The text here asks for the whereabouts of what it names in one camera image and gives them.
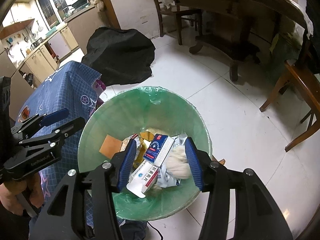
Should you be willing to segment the person's left hand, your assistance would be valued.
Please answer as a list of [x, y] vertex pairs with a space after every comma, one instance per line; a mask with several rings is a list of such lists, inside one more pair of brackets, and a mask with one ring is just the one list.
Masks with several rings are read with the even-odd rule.
[[1, 184], [1, 203], [11, 213], [21, 216], [23, 206], [17, 199], [17, 195], [26, 188], [31, 189], [29, 201], [33, 206], [39, 208], [44, 203], [44, 195], [41, 187], [41, 177], [35, 173], [32, 177], [23, 181], [7, 181]]

